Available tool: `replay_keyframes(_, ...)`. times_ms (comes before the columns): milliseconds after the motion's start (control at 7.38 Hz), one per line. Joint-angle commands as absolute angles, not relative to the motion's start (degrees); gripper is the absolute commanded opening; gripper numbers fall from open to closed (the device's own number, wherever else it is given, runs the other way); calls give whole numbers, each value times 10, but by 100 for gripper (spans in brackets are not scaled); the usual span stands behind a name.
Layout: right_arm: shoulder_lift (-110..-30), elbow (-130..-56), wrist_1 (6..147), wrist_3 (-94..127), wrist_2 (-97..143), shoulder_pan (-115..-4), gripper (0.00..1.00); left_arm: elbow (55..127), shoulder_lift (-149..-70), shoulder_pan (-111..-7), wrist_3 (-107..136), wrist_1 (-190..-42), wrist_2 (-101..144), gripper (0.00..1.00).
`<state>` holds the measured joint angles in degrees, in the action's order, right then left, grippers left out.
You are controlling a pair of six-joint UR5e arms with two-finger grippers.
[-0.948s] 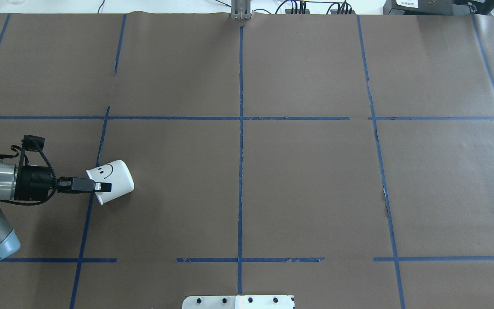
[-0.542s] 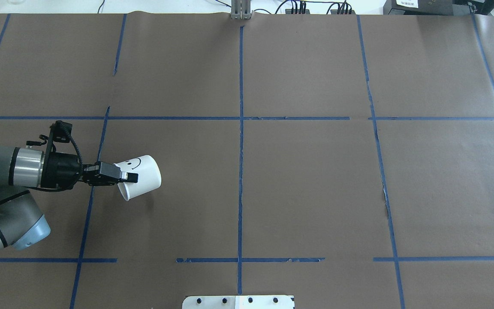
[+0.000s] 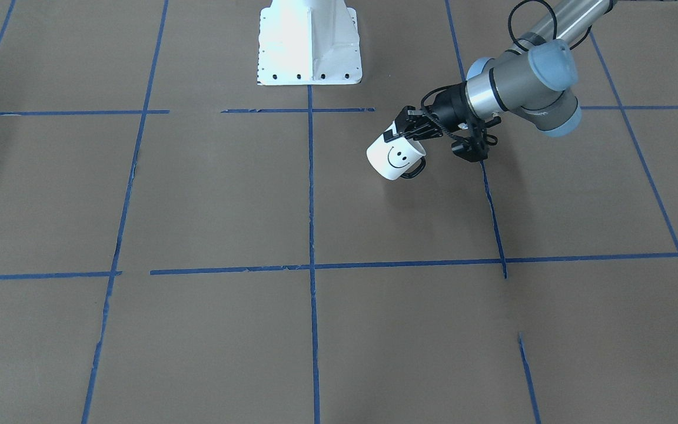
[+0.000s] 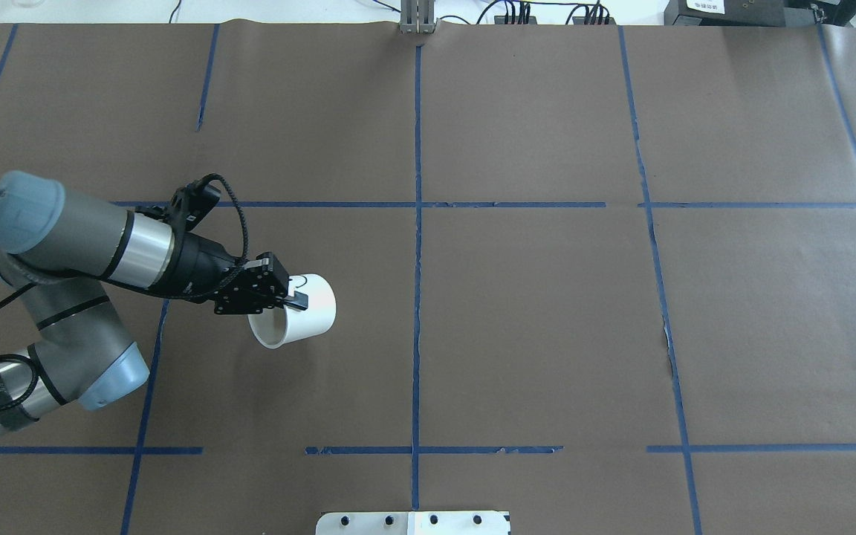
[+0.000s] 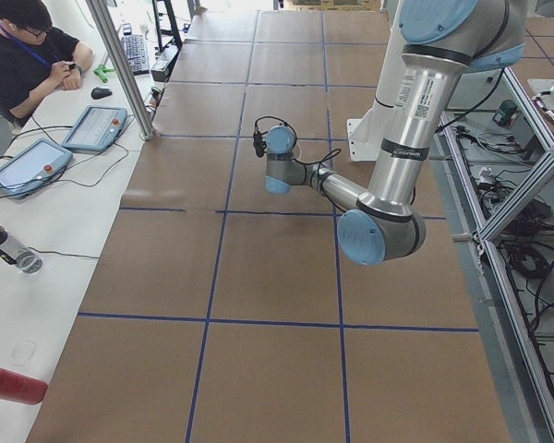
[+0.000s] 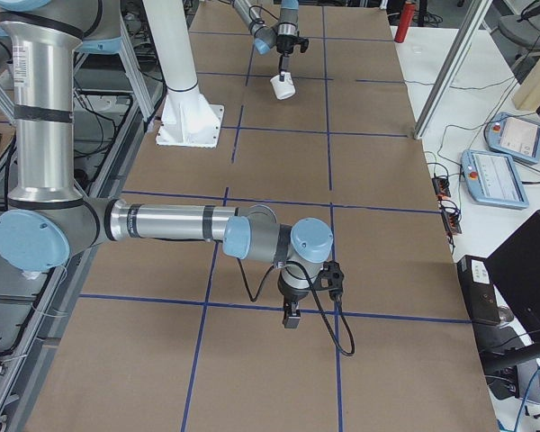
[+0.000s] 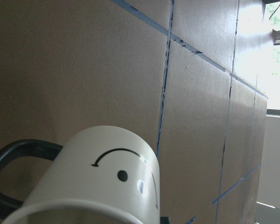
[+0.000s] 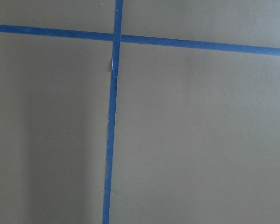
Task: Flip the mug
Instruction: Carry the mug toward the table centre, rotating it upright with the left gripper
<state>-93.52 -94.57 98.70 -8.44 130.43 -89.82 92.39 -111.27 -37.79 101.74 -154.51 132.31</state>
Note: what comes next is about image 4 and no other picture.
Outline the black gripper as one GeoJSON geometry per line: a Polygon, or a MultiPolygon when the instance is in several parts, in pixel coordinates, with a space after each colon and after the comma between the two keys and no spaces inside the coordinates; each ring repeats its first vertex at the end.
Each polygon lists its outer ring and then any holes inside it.
{"type": "Polygon", "coordinates": [[[178,237],[169,267],[153,294],[170,300],[213,302],[217,315],[259,314],[286,307],[306,311],[309,295],[290,294],[290,275],[274,253],[255,259],[230,255],[221,244],[193,233],[178,237]]]}

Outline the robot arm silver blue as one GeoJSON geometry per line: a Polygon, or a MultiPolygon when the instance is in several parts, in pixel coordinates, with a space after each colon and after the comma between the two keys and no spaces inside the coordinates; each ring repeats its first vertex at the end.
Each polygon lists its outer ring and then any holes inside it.
{"type": "Polygon", "coordinates": [[[114,285],[160,300],[211,302],[217,315],[308,311],[309,290],[272,253],[228,253],[194,228],[233,193],[220,174],[179,187],[166,206],[118,206],[27,172],[0,180],[0,280],[38,331],[0,354],[0,437],[71,402],[114,403],[149,379],[136,339],[106,293],[114,285]]]}

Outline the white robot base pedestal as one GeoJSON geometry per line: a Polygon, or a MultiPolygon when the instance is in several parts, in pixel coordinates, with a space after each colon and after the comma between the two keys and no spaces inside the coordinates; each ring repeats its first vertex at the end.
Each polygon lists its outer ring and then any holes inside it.
{"type": "Polygon", "coordinates": [[[510,534],[508,512],[496,510],[330,512],[316,534],[510,534]]]}

